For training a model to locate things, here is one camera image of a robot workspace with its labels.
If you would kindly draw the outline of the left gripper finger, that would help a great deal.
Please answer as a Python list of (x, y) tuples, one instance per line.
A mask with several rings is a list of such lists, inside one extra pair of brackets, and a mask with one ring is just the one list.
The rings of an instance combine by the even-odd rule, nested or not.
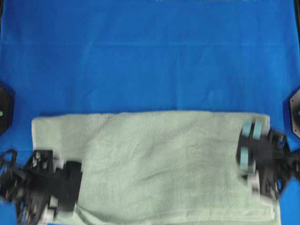
[(64, 160), (59, 157), (53, 157), (53, 168), (54, 169), (63, 169), (64, 168)]
[(42, 222), (52, 222), (57, 214), (58, 201), (48, 202), (42, 214)]

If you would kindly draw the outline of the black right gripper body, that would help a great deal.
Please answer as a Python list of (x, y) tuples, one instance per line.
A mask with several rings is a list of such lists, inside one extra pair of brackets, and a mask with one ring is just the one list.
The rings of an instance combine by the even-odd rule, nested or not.
[(259, 149), (262, 151), (256, 156), (259, 194), (277, 201), (291, 178), (287, 160), (291, 152), (287, 137), (271, 129), (262, 136)]

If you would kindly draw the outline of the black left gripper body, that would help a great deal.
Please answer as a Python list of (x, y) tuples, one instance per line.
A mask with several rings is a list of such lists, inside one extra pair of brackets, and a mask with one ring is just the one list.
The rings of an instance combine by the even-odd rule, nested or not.
[(21, 220), (42, 220), (48, 202), (58, 201), (59, 173), (53, 168), (53, 151), (35, 150), (22, 168)]

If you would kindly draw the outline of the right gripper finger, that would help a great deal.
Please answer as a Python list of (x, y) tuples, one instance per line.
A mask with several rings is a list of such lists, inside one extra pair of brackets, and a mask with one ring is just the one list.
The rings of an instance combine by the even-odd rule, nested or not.
[(262, 203), (270, 203), (270, 199), (261, 195), (259, 173), (251, 174), (248, 176), (248, 186), (251, 189), (251, 194), (254, 199)]
[(263, 129), (261, 133), (261, 140), (270, 141), (272, 136), (272, 129)]

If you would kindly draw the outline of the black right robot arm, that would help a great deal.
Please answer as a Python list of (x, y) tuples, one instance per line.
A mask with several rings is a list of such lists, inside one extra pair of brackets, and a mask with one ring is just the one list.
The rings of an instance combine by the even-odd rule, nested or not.
[(290, 151), (286, 135), (269, 130), (251, 141), (255, 173), (247, 180), (253, 194), (277, 201), (292, 178), (300, 179), (300, 151)]

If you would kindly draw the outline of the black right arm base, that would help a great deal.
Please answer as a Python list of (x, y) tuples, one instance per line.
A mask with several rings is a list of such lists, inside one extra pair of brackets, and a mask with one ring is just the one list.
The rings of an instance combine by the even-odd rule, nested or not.
[(283, 102), (285, 134), (300, 139), (300, 87), (291, 91)]

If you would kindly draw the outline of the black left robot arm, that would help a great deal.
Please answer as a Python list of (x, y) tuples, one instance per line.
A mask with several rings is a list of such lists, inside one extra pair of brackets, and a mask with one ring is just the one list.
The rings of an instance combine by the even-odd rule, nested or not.
[(60, 160), (52, 150), (34, 150), (25, 165), (17, 163), (17, 152), (7, 150), (0, 156), (5, 170), (0, 176), (0, 197), (14, 203), (17, 224), (37, 225), (58, 212), (72, 212), (80, 182), (72, 173), (78, 163)]

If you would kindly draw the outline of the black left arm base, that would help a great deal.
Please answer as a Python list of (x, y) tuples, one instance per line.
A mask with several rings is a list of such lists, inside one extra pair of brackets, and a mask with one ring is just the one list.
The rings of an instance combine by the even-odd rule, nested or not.
[(13, 122), (15, 105), (14, 90), (3, 81), (0, 82), (0, 135), (4, 134)]

